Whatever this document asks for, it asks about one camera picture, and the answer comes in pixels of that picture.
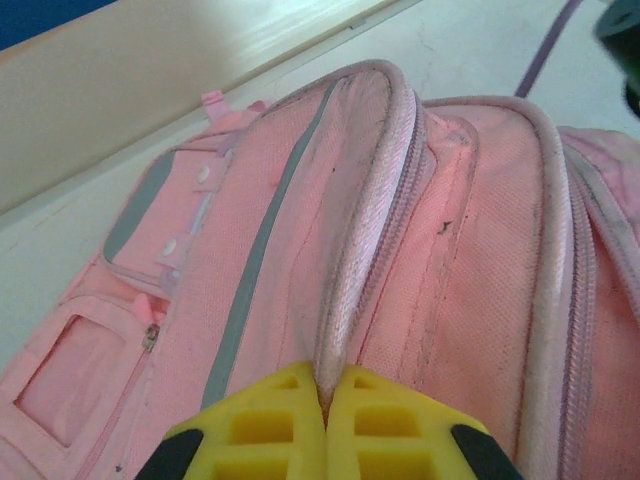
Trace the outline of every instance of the white snap button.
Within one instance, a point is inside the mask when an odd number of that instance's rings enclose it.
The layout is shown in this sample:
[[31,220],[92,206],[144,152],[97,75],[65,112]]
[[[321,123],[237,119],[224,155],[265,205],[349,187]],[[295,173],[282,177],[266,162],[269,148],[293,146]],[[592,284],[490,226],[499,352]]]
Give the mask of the white snap button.
[[200,171],[198,172],[198,183],[204,183],[204,181],[209,176],[209,167],[207,165],[203,165]]
[[169,240],[167,242],[167,244],[164,246],[164,248],[162,249],[162,254],[166,257],[167,255],[171,254],[171,252],[173,252],[176,248],[176,245],[178,245],[178,241],[175,238],[172,238],[171,240]]

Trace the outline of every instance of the white floor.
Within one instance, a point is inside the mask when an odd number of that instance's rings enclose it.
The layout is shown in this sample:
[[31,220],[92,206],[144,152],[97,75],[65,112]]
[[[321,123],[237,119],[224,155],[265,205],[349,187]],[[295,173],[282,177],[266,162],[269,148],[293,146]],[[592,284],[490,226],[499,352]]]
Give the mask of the white floor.
[[[422,98],[515,90],[561,0],[423,0],[392,7],[227,94],[233,106],[277,99],[318,76],[367,58],[400,66]],[[530,100],[559,124],[640,136],[621,101],[622,75],[592,38],[605,5],[585,0]],[[198,110],[0,217],[0,368],[98,248],[141,170],[203,130]]]

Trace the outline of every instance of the zipper track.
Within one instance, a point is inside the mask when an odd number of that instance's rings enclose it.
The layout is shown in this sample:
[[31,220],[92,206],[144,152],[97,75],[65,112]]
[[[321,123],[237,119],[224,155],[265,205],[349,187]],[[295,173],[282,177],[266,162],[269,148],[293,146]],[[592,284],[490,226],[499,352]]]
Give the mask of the zipper track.
[[362,313],[384,275],[391,256],[402,237],[402,225],[408,219],[416,197],[416,186],[422,180],[425,167],[422,161],[423,142],[420,142],[420,131],[423,122],[422,105],[415,92],[410,93],[415,102],[413,131],[398,183],[393,193],[389,212],[384,220],[366,278],[357,297],[357,304],[352,316],[336,317],[331,324],[327,320],[320,322],[316,336],[314,352],[314,377],[318,388],[318,400],[323,414],[328,415],[333,393],[340,381],[346,363],[348,343],[355,327],[362,318]]
[[589,217],[574,172],[571,168],[568,170],[573,213],[574,269],[559,432],[559,479],[577,479],[580,475],[591,401],[597,273]]
[[598,169],[587,160],[582,151],[596,150],[605,158],[612,159],[612,157],[598,145],[582,138],[566,133],[563,133],[563,137],[570,140],[569,148],[565,146],[565,151],[572,160],[576,178],[579,179],[580,193],[589,218],[616,266],[633,316],[640,325],[640,270],[634,267],[638,249],[637,241],[628,219],[618,206],[618,201],[612,195]]
[[91,448],[91,452],[89,452],[89,455],[87,455],[87,458],[82,464],[82,467],[74,477],[75,480],[86,480],[90,477],[91,470],[93,469],[96,462],[98,461],[98,458],[100,458],[100,455],[102,455],[102,451],[104,450],[104,447],[107,444],[107,441],[109,440],[109,436],[113,432],[113,429],[115,428],[116,423],[120,419],[120,414],[122,413],[122,409],[124,407],[125,401],[129,398],[129,395],[131,394],[133,387],[138,382],[138,378],[140,378],[140,375],[142,374],[143,370],[145,369],[149,361],[149,354],[150,354],[150,350],[145,349],[143,350],[143,353],[140,356],[140,358],[138,358],[138,361],[136,362],[136,366],[133,368],[133,371],[131,372],[131,376],[129,377],[129,380],[127,380],[127,383],[124,389],[122,390],[122,394],[118,398],[118,401],[115,407],[113,408],[111,415],[109,415],[109,419],[107,420],[107,423],[105,423],[104,428],[102,429],[102,432],[100,432],[100,435],[96,440],[96,443]]
[[412,211],[411,206],[414,204],[416,196],[418,195],[416,186],[419,184],[425,170],[425,165],[422,161],[422,149],[417,146],[418,131],[423,122],[423,115],[422,104],[416,98],[416,119],[407,149],[407,161],[400,173],[398,188],[393,196],[389,215],[382,227],[380,241],[373,254],[371,267],[367,273],[367,279],[365,280],[360,299],[358,300],[356,319],[361,318],[364,309],[369,304],[371,295],[384,274],[392,254],[396,251],[396,247],[402,239],[403,229],[401,227],[408,219]]

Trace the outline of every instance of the gray reflective stripe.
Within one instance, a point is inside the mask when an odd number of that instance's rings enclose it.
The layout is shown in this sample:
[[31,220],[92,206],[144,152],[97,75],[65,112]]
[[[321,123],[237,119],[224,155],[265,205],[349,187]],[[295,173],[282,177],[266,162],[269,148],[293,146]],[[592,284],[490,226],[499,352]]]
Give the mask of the gray reflective stripe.
[[204,214],[207,212],[207,207],[209,203],[211,203],[211,199],[213,198],[213,193],[209,192],[202,200],[200,204],[200,208],[198,208],[198,213],[196,213],[196,218],[193,220],[191,224],[191,228],[189,229],[189,233],[194,234],[198,230],[200,230],[200,226],[202,225],[202,220],[204,220]]
[[108,262],[113,262],[115,256],[138,228],[142,217],[147,213],[149,206],[153,203],[164,182],[169,177],[174,158],[175,152],[168,152],[160,157],[140,182],[138,189],[129,200],[129,203],[127,203],[118,220],[116,220],[104,242],[102,251],[104,258]]
[[229,317],[227,318],[227,324],[224,328],[222,341],[220,342],[216,359],[214,360],[211,372],[209,373],[209,380],[207,381],[207,386],[205,387],[204,395],[202,397],[203,409],[222,399],[227,390],[227,384],[229,383],[231,370],[233,369],[233,364],[235,363],[236,355],[238,354],[240,340],[242,339],[242,333],[244,332],[247,316],[249,315],[251,300],[253,299],[253,293],[256,289],[258,275],[260,274],[260,268],[262,267],[264,253],[267,249],[267,242],[269,241],[273,224],[276,221],[278,210],[280,210],[280,205],[282,205],[284,196],[287,193],[287,188],[289,188],[289,184],[291,183],[291,178],[296,171],[296,167],[300,162],[302,154],[313,136],[313,132],[320,123],[322,114],[334,88],[335,84],[327,88],[327,91],[322,98],[322,102],[320,102],[320,106],[318,107],[318,111],[314,115],[305,132],[294,145],[293,150],[291,150],[291,154],[289,155],[284,172],[282,173],[282,178],[280,179],[278,188],[273,194],[271,203],[269,203],[267,212],[262,219],[256,238],[253,241],[249,257],[247,258],[247,263],[244,266],[244,271],[240,278],[240,283],[238,284],[236,294],[233,297],[233,302],[231,303],[231,309],[229,310]]

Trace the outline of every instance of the pink backpack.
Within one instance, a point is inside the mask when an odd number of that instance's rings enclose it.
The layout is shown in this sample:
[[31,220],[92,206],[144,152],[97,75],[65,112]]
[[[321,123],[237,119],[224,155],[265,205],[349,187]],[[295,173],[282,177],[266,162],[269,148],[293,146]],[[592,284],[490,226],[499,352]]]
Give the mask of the pink backpack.
[[0,382],[4,478],[132,478],[172,425],[313,358],[468,413],[530,479],[640,466],[640,143],[385,62],[143,174]]

